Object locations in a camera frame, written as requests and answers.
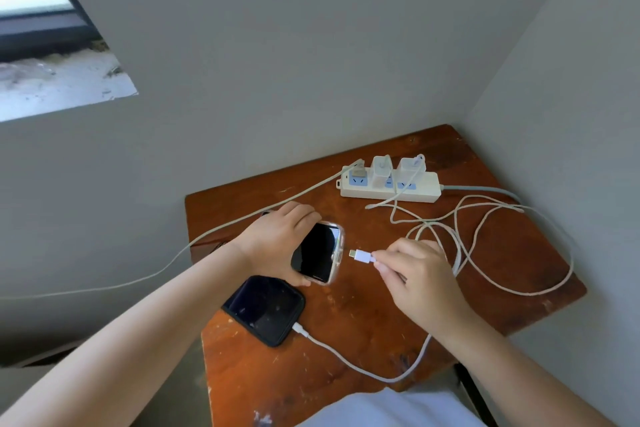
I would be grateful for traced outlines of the person's left hand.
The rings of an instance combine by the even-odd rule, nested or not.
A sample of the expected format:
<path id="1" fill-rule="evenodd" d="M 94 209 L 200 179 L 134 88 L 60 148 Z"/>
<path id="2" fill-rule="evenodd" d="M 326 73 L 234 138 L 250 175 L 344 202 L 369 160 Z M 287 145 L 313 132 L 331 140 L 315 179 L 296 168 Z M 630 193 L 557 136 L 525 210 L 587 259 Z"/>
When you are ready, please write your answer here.
<path id="1" fill-rule="evenodd" d="M 286 281 L 292 254 L 320 220 L 313 206 L 290 201 L 254 221 L 230 244 L 244 255 L 252 275 Z"/>

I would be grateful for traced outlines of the person's right hand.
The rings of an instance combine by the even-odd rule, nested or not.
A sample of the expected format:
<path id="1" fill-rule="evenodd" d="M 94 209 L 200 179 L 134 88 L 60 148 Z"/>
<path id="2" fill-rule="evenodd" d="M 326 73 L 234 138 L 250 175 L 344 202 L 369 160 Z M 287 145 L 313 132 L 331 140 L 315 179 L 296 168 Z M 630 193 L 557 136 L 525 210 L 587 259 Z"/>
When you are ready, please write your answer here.
<path id="1" fill-rule="evenodd" d="M 448 341 L 477 322 L 435 241 L 400 238 L 372 256 L 406 278 L 404 287 L 386 287 L 398 309 L 436 339 Z"/>

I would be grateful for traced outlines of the person's left forearm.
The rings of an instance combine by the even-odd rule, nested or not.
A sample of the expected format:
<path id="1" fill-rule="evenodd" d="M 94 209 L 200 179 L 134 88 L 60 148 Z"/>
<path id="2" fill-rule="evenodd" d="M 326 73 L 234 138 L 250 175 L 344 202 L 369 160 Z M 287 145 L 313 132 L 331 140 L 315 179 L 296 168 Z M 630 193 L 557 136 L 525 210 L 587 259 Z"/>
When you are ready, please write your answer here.
<path id="1" fill-rule="evenodd" d="M 252 269 L 246 246 L 220 247 L 79 346 L 0 427 L 129 427 Z"/>

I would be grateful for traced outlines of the person's right forearm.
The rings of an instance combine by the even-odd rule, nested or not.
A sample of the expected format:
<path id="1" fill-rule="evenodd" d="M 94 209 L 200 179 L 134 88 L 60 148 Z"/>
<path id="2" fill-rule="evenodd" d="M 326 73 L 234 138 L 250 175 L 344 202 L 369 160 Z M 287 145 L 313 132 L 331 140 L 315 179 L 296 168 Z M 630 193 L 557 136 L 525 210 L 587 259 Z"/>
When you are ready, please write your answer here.
<path id="1" fill-rule="evenodd" d="M 447 316 L 427 331 L 473 374 L 517 427 L 615 427 L 476 314 Z"/>

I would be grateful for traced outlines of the black smartphone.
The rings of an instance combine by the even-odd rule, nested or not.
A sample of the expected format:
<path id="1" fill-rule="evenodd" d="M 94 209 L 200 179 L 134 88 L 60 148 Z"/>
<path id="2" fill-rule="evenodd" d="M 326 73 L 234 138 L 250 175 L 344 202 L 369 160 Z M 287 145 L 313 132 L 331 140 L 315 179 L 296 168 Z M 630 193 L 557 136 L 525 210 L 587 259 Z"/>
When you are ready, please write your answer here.
<path id="1" fill-rule="evenodd" d="M 270 348 L 284 342 L 306 305 L 305 296 L 284 280 L 249 277 L 221 309 Z"/>

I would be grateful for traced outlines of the white power strip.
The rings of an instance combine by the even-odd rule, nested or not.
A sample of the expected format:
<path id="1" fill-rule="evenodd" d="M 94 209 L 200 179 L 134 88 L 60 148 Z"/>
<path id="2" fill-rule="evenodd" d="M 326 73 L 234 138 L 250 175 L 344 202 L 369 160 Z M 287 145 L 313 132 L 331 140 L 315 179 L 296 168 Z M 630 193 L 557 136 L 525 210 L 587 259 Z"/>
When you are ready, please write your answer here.
<path id="1" fill-rule="evenodd" d="M 388 203 L 397 201 L 435 203 L 442 195 L 436 172 L 386 169 L 376 174 L 373 167 L 357 165 L 343 168 L 335 182 L 342 197 L 376 199 Z"/>

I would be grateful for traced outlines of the white charger adapter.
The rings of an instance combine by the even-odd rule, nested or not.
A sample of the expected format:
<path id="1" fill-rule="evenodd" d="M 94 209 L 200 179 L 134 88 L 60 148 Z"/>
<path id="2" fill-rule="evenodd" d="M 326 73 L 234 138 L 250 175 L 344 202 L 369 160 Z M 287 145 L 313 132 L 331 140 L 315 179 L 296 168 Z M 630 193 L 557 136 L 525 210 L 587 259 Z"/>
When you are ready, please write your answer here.
<path id="1" fill-rule="evenodd" d="M 425 156 L 403 157 L 396 168 L 396 183 L 401 187 L 417 185 L 426 172 Z"/>
<path id="2" fill-rule="evenodd" d="M 377 155 L 371 164 L 371 180 L 373 187 L 387 187 L 392 182 L 393 164 L 389 155 Z"/>

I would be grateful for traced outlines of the white shirt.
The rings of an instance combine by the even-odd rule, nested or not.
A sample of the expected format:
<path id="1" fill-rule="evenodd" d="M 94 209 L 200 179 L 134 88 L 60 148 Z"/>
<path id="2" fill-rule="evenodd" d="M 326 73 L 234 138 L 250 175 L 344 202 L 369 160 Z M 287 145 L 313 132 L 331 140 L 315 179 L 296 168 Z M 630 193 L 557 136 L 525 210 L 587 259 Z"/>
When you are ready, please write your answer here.
<path id="1" fill-rule="evenodd" d="M 348 395 L 318 411 L 297 427 L 485 427 L 449 391 Z"/>

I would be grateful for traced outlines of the black table leg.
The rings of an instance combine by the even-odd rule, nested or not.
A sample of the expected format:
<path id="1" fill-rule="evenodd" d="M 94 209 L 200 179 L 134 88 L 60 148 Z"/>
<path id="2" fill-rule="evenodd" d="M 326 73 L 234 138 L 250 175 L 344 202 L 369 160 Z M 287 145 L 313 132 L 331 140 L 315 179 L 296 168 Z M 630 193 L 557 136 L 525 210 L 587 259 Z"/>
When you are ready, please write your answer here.
<path id="1" fill-rule="evenodd" d="M 453 370 L 458 379 L 458 383 L 466 392 L 467 397 L 473 405 L 480 420 L 482 420 L 487 427 L 499 427 L 483 396 L 464 365 L 456 363 L 453 365 Z"/>

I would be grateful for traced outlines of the dusty window sill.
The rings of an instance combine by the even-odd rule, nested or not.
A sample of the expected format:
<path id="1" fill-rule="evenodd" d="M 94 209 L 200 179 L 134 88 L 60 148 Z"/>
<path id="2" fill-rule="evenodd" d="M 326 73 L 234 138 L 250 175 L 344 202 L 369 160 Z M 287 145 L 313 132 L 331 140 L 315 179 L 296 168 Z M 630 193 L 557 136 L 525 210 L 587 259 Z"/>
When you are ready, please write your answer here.
<path id="1" fill-rule="evenodd" d="M 0 123 L 137 94 L 109 50 L 0 62 Z"/>

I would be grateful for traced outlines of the dark framed window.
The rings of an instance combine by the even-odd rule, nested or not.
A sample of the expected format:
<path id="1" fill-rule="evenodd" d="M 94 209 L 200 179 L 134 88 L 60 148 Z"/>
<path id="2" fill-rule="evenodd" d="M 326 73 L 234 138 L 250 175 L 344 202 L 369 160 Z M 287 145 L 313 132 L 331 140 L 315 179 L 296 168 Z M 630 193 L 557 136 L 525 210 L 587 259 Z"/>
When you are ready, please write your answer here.
<path id="1" fill-rule="evenodd" d="M 0 63 L 75 52 L 101 40 L 78 0 L 0 0 Z"/>

